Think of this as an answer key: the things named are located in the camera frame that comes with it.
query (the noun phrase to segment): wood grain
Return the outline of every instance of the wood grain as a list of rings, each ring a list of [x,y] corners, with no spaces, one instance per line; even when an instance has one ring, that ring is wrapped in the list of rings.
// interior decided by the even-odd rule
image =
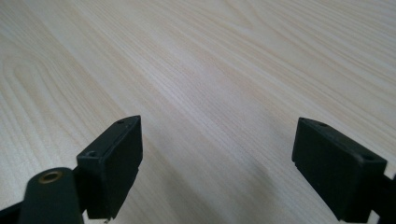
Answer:
[[[395,36],[391,0],[0,1],[0,207],[140,114],[112,223],[338,223],[291,162],[297,119],[395,174]]]

